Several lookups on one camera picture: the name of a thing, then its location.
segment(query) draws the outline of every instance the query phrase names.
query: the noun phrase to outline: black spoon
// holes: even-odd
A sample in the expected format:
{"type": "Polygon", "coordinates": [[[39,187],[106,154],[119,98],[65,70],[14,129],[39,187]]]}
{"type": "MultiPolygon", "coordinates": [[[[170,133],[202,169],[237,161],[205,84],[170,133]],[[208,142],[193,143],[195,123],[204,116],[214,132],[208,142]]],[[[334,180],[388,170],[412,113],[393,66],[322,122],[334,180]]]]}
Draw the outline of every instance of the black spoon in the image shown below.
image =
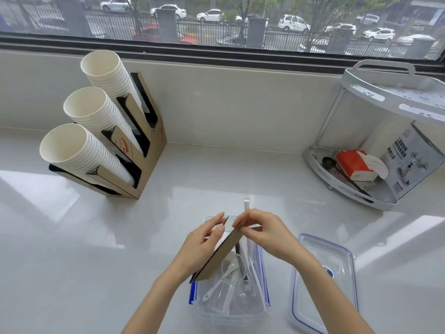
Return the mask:
{"type": "Polygon", "coordinates": [[[341,169],[337,167],[337,162],[335,159],[331,157],[323,157],[321,160],[321,165],[326,169],[330,170],[332,168],[336,169],[346,180],[351,183],[357,190],[359,190],[360,193],[363,193],[364,195],[367,195],[370,197],[370,194],[363,190],[361,187],[359,187],[352,179],[350,179],[341,169]]]}

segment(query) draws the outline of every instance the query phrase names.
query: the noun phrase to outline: window frame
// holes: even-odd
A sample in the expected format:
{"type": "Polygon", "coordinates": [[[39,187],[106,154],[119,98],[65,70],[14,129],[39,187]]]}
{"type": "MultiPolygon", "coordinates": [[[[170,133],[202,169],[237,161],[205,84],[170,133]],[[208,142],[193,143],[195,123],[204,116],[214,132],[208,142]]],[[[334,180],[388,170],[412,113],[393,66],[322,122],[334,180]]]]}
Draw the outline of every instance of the window frame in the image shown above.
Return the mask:
{"type": "MultiPolygon", "coordinates": [[[[223,67],[269,69],[287,72],[311,72],[342,75],[346,68],[361,60],[382,60],[369,56],[318,54],[257,50],[236,46],[200,46],[152,41],[79,38],[64,35],[0,33],[0,49],[84,56],[93,50],[106,49],[121,58],[170,63],[201,64],[223,67]]],[[[387,59],[412,63],[416,73],[445,81],[445,51],[436,61],[387,59]]],[[[372,67],[377,70],[398,70],[392,67],[372,67]]]]}

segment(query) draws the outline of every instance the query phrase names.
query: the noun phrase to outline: finger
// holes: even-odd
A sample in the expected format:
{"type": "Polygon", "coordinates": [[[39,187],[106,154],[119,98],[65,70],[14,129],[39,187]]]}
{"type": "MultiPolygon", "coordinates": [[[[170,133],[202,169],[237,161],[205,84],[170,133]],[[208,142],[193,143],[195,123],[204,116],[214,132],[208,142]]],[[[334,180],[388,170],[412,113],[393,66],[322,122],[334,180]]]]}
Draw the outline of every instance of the finger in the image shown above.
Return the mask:
{"type": "Polygon", "coordinates": [[[218,225],[212,232],[212,234],[210,234],[209,239],[207,239],[207,241],[205,242],[205,245],[210,247],[212,250],[215,248],[216,243],[221,239],[221,237],[223,236],[224,233],[224,225],[218,225]]]}
{"type": "Polygon", "coordinates": [[[210,230],[212,230],[212,228],[215,227],[215,225],[224,223],[227,218],[224,218],[224,212],[220,212],[212,219],[209,219],[208,221],[203,223],[197,229],[202,233],[203,236],[205,236],[210,230]]]}
{"type": "Polygon", "coordinates": [[[233,222],[233,227],[237,227],[239,224],[243,226],[250,226],[254,224],[263,224],[265,212],[261,210],[257,210],[256,208],[252,208],[250,210],[244,211],[238,217],[236,217],[233,222]]]}
{"type": "Polygon", "coordinates": [[[256,244],[260,245],[261,240],[263,238],[263,233],[260,231],[256,231],[256,228],[249,228],[249,227],[242,227],[240,229],[240,232],[248,237],[251,241],[255,242],[256,244]]]}

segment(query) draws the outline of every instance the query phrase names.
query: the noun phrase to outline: plastic container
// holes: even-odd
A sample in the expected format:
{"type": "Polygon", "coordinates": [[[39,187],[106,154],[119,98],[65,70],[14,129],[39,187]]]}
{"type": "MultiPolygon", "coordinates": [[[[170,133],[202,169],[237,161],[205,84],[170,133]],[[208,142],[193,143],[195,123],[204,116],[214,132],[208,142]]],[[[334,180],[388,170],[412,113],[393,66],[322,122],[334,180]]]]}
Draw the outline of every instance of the plastic container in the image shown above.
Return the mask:
{"type": "MultiPolygon", "coordinates": [[[[210,215],[204,218],[204,221],[214,217],[210,215]]],[[[228,215],[229,219],[226,222],[226,230],[231,231],[232,223],[237,217],[236,215],[228,215]]],[[[208,302],[203,301],[204,296],[212,288],[214,284],[213,278],[204,281],[193,282],[190,288],[189,304],[194,305],[196,313],[203,319],[211,320],[216,325],[228,326],[242,326],[261,320],[267,313],[267,307],[270,306],[269,292],[267,290],[266,274],[264,272],[263,249],[254,242],[248,240],[248,252],[253,257],[254,273],[258,277],[260,284],[260,294],[264,298],[264,303],[261,305],[261,310],[253,311],[254,314],[221,314],[213,312],[208,305],[208,302]]]]}
{"type": "MultiPolygon", "coordinates": [[[[320,261],[358,311],[356,271],[352,253],[340,245],[308,234],[301,234],[298,240],[320,261]]],[[[286,317],[293,326],[305,333],[327,334],[320,314],[297,270],[293,271],[290,310],[286,317]]]]}

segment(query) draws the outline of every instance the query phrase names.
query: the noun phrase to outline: cardboard cup holder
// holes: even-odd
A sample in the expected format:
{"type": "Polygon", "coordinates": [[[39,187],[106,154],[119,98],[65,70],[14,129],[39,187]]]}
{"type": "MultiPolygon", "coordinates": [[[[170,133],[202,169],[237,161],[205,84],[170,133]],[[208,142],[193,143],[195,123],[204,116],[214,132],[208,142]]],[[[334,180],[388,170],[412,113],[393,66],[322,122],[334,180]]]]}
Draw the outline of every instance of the cardboard cup holder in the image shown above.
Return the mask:
{"type": "Polygon", "coordinates": [[[88,175],[107,187],[90,184],[53,164],[49,165],[50,171],[105,196],[139,199],[167,144],[167,138],[165,137],[162,118],[141,73],[132,72],[131,77],[150,112],[142,112],[130,93],[126,96],[118,97],[117,101],[137,127],[139,134],[135,134],[135,137],[141,146],[142,153],[131,143],[118,126],[111,130],[103,130],[102,133],[126,156],[126,159],[117,157],[134,178],[134,187],[102,165],[99,165],[88,175]]]}

